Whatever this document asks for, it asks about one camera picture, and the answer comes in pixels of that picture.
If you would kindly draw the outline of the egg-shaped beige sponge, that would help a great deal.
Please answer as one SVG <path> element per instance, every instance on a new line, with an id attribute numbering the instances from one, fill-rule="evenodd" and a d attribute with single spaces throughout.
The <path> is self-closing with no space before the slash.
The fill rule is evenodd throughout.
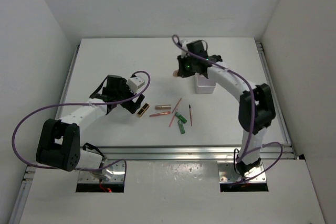
<path id="1" fill-rule="evenodd" d="M 173 72 L 173 77 L 179 77 L 179 72 L 177 70 Z"/>

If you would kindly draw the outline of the white organizer box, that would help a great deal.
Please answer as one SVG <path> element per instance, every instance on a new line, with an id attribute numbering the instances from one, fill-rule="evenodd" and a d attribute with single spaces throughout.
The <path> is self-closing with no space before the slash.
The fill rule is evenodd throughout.
<path id="1" fill-rule="evenodd" d="M 195 93 L 196 94 L 212 94 L 216 87 L 216 82 L 207 79 L 201 74 L 195 75 Z"/>

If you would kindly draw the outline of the black gold lipstick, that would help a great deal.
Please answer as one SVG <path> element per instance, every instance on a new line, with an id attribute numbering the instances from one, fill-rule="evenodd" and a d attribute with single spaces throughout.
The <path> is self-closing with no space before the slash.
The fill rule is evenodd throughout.
<path id="1" fill-rule="evenodd" d="M 137 112 L 137 116 L 141 118 L 141 117 L 144 115 L 144 113 L 148 110 L 149 107 L 150 107 L 149 104 L 148 104 L 148 103 L 145 103 L 145 104 L 140 108 L 140 110 Z"/>

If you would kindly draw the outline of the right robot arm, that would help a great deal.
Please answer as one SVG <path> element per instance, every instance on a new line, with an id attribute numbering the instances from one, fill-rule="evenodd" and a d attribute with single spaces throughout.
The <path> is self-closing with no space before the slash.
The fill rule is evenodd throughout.
<path id="1" fill-rule="evenodd" d="M 238 121 L 243 129 L 242 146 L 235 158 L 236 172 L 244 176 L 261 162 L 260 150 L 267 129 L 276 117 L 270 86 L 254 84 L 230 69 L 220 55 L 209 55 L 203 40 L 187 42 L 172 37 L 181 50 L 177 57 L 176 76 L 187 78 L 196 74 L 220 85 L 238 102 Z"/>

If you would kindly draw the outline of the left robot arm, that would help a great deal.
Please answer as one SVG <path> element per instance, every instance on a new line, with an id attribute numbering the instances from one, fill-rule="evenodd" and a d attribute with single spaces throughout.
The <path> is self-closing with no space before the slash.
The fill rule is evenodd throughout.
<path id="1" fill-rule="evenodd" d="M 140 108 L 144 95 L 139 95 L 136 101 L 133 101 L 133 97 L 144 84 L 144 79 L 135 74 L 129 79 L 106 76 L 90 95 L 87 105 L 58 120 L 48 119 L 43 124 L 36 152 L 37 163 L 68 172 L 100 168 L 103 154 L 81 148 L 83 131 L 97 119 L 109 114 L 117 104 L 134 114 Z"/>

